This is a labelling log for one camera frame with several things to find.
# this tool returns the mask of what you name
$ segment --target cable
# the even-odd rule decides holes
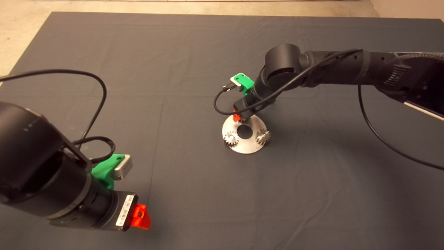
[[[102,86],[102,92],[103,92],[102,100],[100,101],[99,106],[97,107],[97,109],[96,109],[96,111],[95,111],[91,121],[89,122],[88,126],[85,129],[85,132],[83,133],[83,135],[82,135],[82,137],[80,139],[86,138],[86,136],[88,135],[89,131],[91,130],[91,127],[93,126],[94,122],[96,121],[97,117],[99,116],[99,113],[102,110],[102,107],[105,104],[105,100],[107,98],[107,88],[105,86],[105,83],[97,75],[95,75],[93,73],[90,73],[90,72],[74,70],[74,69],[42,69],[42,70],[36,70],[36,71],[29,71],[29,72],[25,72],[25,73],[21,73],[21,74],[17,74],[17,75],[10,75],[10,76],[0,77],[0,82],[15,80],[15,79],[23,78],[23,77],[31,77],[31,76],[37,76],[37,75],[46,75],[46,74],[83,75],[83,76],[92,77],[92,78],[96,79],[100,83],[100,86]]]
[[[311,65],[310,67],[306,68],[304,71],[302,71],[300,74],[298,74],[297,76],[295,76],[293,79],[291,79],[289,82],[287,82],[286,84],[284,84],[282,87],[280,87],[278,90],[276,90],[275,92],[273,92],[271,95],[267,96],[265,99],[260,100],[259,102],[255,103],[255,104],[253,104],[253,105],[247,106],[247,107],[245,107],[245,108],[243,108],[243,109],[241,109],[241,110],[236,110],[235,112],[225,112],[225,111],[221,111],[221,110],[217,107],[217,101],[218,101],[219,96],[220,96],[222,93],[227,92],[227,91],[230,91],[230,90],[232,90],[232,89],[234,89],[234,88],[236,87],[236,85],[234,85],[234,84],[233,84],[234,86],[224,86],[224,87],[222,88],[222,90],[221,90],[219,93],[217,93],[216,97],[214,98],[214,101],[213,101],[214,109],[215,109],[219,114],[222,114],[222,115],[236,115],[236,114],[240,114],[240,113],[242,113],[242,112],[245,112],[245,111],[247,111],[247,110],[250,110],[250,109],[256,108],[257,106],[259,106],[259,105],[261,105],[261,104],[267,102],[267,101],[270,100],[271,98],[273,98],[273,97],[275,97],[276,95],[280,94],[280,93],[281,93],[282,91],[284,91],[284,89],[285,89],[286,87],[288,87],[290,84],[296,82],[296,81],[299,80],[301,77],[305,76],[308,72],[310,72],[311,70],[315,69],[315,68],[318,67],[319,65],[321,65],[321,64],[323,64],[323,63],[325,63],[325,62],[327,62],[327,61],[329,61],[329,60],[331,60],[331,59],[334,59],[334,58],[336,58],[336,57],[338,57],[338,56],[343,56],[343,55],[347,55],[347,54],[355,53],[355,52],[358,52],[358,51],[362,51],[362,49],[353,48],[353,49],[349,49],[349,50],[345,50],[345,51],[342,51],[342,52],[338,52],[338,53],[332,54],[332,55],[330,55],[330,56],[328,56],[328,57],[326,57],[326,58],[320,60],[319,62],[317,62],[317,63]]]
[[[358,83],[358,99],[359,99],[359,106],[361,108],[361,112],[362,112],[362,116],[364,117],[365,122],[367,123],[367,126],[370,128],[370,130],[373,132],[373,134],[382,142],[384,143],[387,147],[389,147],[391,150],[395,151],[396,153],[404,156],[405,158],[412,160],[414,162],[435,168],[435,169],[439,169],[439,170],[444,170],[444,166],[439,166],[439,165],[435,165],[433,163],[429,163],[426,161],[422,161],[420,159],[416,159],[413,156],[410,156],[404,152],[401,152],[400,150],[398,150],[397,148],[395,148],[394,146],[392,146],[390,143],[388,143],[386,140],[384,140],[384,138],[381,137],[381,135],[378,134],[378,132],[376,132],[375,128],[372,126],[372,124],[369,121],[369,118],[367,117],[367,114],[365,113],[365,109],[364,109],[364,104],[362,102],[362,93],[361,93],[361,83]]]
[[[87,137],[87,138],[83,138],[83,139],[80,139],[80,140],[73,141],[72,143],[73,143],[73,145],[82,145],[83,143],[87,143],[87,142],[90,142],[90,141],[103,141],[103,142],[105,142],[106,144],[108,144],[110,146],[110,152],[107,155],[102,156],[102,157],[97,157],[97,158],[90,159],[92,164],[96,164],[96,163],[100,163],[102,161],[105,161],[105,160],[109,159],[112,156],[112,154],[114,154],[114,151],[115,151],[115,144],[114,144],[114,142],[110,138],[107,138],[107,137],[104,137],[104,136]]]

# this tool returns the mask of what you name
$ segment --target small metal gear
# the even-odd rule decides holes
[[[233,147],[239,142],[239,135],[236,132],[230,131],[225,134],[223,139],[228,146]]]
[[[256,132],[256,142],[260,145],[265,145],[271,138],[270,131],[266,129],[260,129]]]

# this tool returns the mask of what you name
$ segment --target dark gray cloth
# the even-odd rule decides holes
[[[385,147],[366,126],[356,86],[298,88],[259,113],[258,153],[224,146],[214,95],[268,49],[444,52],[440,20],[52,13],[13,69],[80,69],[109,90],[90,135],[112,138],[134,167],[117,190],[148,203],[149,231],[48,225],[0,206],[1,249],[442,249],[444,172]],[[78,139],[100,97],[85,77],[6,82],[0,100],[44,114]],[[219,105],[231,110],[239,93]],[[364,88],[388,141],[444,164],[443,123]],[[89,157],[106,146],[83,147]]]

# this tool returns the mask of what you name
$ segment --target metal disc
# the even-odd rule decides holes
[[[228,132],[231,131],[237,132],[238,127],[240,127],[241,125],[249,126],[253,131],[253,134],[248,139],[239,138],[239,142],[235,146],[230,147],[232,150],[238,153],[249,154],[249,153],[255,153],[259,151],[262,147],[264,147],[264,145],[260,145],[259,143],[256,142],[255,135],[257,131],[259,131],[260,129],[267,129],[267,127],[265,127],[265,123],[255,115],[253,115],[252,117],[250,117],[250,119],[242,123],[240,121],[234,121],[232,115],[229,116],[225,120],[222,126],[222,138]]]

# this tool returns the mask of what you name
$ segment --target white label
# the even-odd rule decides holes
[[[123,203],[122,210],[120,211],[119,217],[117,218],[116,226],[123,226],[125,224],[125,220],[127,219],[128,212],[130,211],[131,203],[133,202],[134,195],[129,194],[125,198],[125,202]]]

